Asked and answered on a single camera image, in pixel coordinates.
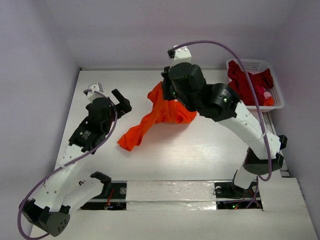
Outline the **pink garment in basket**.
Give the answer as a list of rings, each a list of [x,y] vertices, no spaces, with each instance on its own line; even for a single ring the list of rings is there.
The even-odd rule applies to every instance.
[[[265,99],[269,99],[272,97],[272,95],[268,91],[266,91],[266,89],[263,86],[255,85],[254,89],[258,97],[263,96]]]

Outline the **small orange garment in basket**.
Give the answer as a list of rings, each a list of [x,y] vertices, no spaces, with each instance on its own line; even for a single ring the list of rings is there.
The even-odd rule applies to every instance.
[[[274,104],[275,104],[275,102],[274,102],[274,99],[272,97],[264,99],[263,106],[272,107],[272,106],[274,106]]]

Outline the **dark red t shirt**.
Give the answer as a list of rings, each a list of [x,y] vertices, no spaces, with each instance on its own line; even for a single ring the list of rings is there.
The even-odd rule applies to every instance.
[[[247,81],[245,72],[242,71],[240,66],[234,61],[228,63],[227,76],[231,79],[231,82],[228,84],[240,97],[246,106],[255,106],[254,97],[250,89],[249,83]],[[257,101],[260,106],[264,106],[264,96],[259,97],[256,94],[254,86],[259,85],[263,86],[265,90],[272,89],[274,87],[274,80],[271,75],[270,69],[265,71],[254,73],[248,73]]]

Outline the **white plastic basket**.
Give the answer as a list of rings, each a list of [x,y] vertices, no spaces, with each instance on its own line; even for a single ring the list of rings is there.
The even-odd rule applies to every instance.
[[[244,69],[236,59],[226,61],[228,86],[239,95],[247,108],[254,110],[256,105],[245,72],[248,72],[262,112],[283,108],[284,98],[269,63],[258,59],[242,59],[241,62]]]

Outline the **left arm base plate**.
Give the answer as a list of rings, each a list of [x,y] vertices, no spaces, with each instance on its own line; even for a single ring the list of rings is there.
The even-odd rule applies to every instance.
[[[81,210],[87,211],[124,211],[127,209],[127,182],[126,181],[115,181],[111,183],[111,189],[108,194],[100,194],[83,206]]]

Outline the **orange t shirt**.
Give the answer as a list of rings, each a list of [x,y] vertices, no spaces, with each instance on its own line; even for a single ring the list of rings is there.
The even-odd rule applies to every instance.
[[[148,93],[147,98],[152,102],[151,112],[117,141],[118,145],[127,151],[139,146],[145,134],[155,124],[190,124],[196,118],[196,112],[188,111],[177,100],[164,99],[161,82]]]

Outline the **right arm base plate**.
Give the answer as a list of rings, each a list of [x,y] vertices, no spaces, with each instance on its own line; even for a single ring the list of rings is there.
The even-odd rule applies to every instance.
[[[256,181],[248,189],[237,188],[231,181],[215,182],[213,195],[218,210],[263,209]]]

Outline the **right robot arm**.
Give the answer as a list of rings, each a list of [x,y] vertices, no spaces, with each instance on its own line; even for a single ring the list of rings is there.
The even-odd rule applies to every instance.
[[[280,151],[286,147],[287,137],[267,131],[231,87],[208,84],[201,68],[188,62],[166,66],[161,76],[165,100],[178,101],[189,112],[228,128],[247,144],[245,159],[230,183],[235,196],[246,193],[256,177],[282,168]]]

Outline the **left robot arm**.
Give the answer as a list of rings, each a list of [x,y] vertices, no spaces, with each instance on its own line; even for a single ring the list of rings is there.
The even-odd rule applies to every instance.
[[[40,236],[57,237],[67,227],[72,214],[95,197],[112,196],[112,179],[96,171],[80,176],[83,166],[104,145],[115,130],[118,119],[132,110],[130,101],[118,89],[112,94],[113,103],[103,90],[93,86],[84,93],[90,103],[85,107],[88,115],[82,120],[68,140],[65,153],[54,171],[46,176],[22,200],[18,219],[45,232]]]

